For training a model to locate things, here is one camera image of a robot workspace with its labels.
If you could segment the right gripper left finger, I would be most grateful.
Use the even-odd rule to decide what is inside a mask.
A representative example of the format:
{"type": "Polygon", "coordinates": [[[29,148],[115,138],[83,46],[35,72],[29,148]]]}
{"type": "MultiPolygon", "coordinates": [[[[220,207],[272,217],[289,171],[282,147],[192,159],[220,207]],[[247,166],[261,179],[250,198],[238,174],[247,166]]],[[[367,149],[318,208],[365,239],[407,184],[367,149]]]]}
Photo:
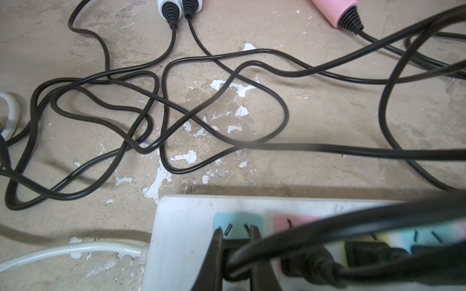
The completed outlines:
{"type": "Polygon", "coordinates": [[[223,232],[214,231],[198,277],[191,291],[221,291],[223,282],[223,232]]]}

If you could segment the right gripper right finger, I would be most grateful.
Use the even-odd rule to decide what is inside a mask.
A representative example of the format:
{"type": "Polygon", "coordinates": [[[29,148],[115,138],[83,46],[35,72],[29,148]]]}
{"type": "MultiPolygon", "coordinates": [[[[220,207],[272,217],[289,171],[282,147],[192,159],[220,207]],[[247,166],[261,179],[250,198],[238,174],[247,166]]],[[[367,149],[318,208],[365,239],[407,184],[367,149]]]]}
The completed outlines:
{"type": "Polygon", "coordinates": [[[270,261],[260,261],[250,270],[251,291],[282,291],[270,261]]]}

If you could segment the white multicolour power strip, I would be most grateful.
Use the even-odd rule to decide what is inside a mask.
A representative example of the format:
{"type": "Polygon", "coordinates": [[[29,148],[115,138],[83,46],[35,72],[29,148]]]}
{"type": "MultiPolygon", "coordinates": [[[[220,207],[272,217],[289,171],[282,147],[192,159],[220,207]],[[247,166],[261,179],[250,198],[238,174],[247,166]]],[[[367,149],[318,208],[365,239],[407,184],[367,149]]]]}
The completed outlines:
{"type": "MultiPolygon", "coordinates": [[[[359,209],[392,204],[388,201],[323,200],[240,196],[164,197],[158,205],[142,291],[190,291],[205,259],[214,230],[225,239],[245,239],[245,224],[257,225],[262,237],[317,219],[359,209]]],[[[420,229],[378,233],[361,238],[383,241],[411,252],[413,246],[443,246],[466,239],[466,219],[420,229]]],[[[271,265],[283,291],[338,291],[286,277],[275,259],[271,265]]],[[[465,286],[423,286],[416,283],[356,286],[341,291],[465,291],[465,286]]]]}

